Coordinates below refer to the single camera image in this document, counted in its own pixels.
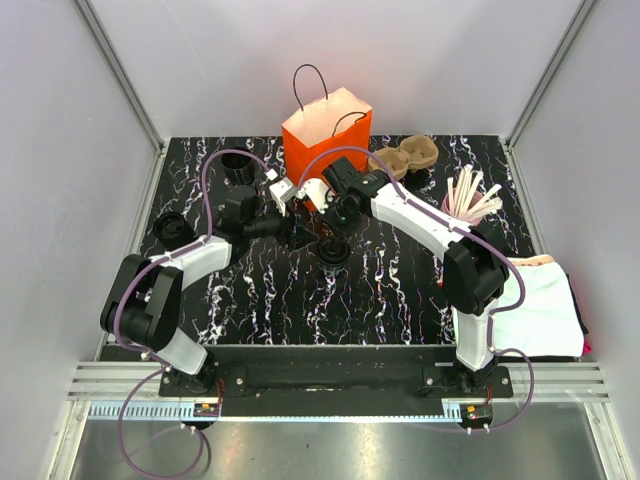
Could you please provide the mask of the single black lid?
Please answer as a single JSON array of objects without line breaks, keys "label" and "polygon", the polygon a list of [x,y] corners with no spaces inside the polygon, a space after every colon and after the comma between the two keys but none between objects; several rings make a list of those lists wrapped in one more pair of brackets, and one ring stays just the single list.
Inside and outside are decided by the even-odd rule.
[{"label": "single black lid", "polygon": [[324,238],[317,243],[318,258],[330,265],[344,264],[350,256],[349,244],[337,238]]}]

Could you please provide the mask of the stack of black cups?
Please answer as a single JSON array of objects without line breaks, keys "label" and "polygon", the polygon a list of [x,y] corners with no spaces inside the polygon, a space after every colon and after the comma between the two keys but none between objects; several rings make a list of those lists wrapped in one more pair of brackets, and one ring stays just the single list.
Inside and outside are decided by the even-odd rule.
[{"label": "stack of black cups", "polygon": [[233,146],[231,150],[236,150],[236,153],[225,153],[220,158],[227,180],[233,186],[252,185],[255,181],[255,164],[250,157],[243,155],[243,152],[249,153],[250,150],[242,146]]}]

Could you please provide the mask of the orange paper bag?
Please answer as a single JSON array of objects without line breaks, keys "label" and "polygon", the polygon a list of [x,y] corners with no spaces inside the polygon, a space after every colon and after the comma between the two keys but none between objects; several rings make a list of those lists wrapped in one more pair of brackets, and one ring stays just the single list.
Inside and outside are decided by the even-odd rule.
[{"label": "orange paper bag", "polygon": [[295,185],[320,179],[322,171],[345,155],[354,168],[367,168],[373,107],[349,89],[323,90],[320,98],[300,101],[282,124],[286,174]]}]

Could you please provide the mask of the single black cup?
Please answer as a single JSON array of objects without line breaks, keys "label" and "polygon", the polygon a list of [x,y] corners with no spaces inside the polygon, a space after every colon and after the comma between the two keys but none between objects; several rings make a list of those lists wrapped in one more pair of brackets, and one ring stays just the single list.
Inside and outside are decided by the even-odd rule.
[{"label": "single black cup", "polygon": [[327,275],[338,275],[346,266],[347,258],[320,258],[318,260],[322,271]]}]

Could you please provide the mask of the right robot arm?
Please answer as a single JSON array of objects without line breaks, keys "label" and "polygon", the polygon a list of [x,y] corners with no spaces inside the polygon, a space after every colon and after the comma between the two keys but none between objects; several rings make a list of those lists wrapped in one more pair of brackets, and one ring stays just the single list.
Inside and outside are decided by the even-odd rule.
[{"label": "right robot arm", "polygon": [[386,173],[356,170],[346,157],[322,175],[334,192],[323,218],[335,232],[350,235],[367,216],[405,233],[442,263],[442,290],[457,317],[454,384],[463,395],[480,394],[495,368],[491,315],[509,278],[491,229],[450,217]]}]

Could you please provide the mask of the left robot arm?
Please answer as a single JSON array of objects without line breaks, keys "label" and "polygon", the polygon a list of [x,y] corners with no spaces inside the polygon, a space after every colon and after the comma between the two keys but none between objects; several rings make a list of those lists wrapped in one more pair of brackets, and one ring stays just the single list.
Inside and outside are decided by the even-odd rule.
[{"label": "left robot arm", "polygon": [[216,372],[207,350],[179,327],[182,292],[238,262],[256,239],[273,237],[290,250],[318,240],[288,206],[280,210],[269,201],[261,210],[260,204],[249,187],[229,195],[211,237],[196,237],[176,212],[158,218],[156,237],[176,249],[152,258],[125,257],[101,312],[104,331],[122,346],[138,348],[182,372],[181,384],[193,395],[208,394]]}]

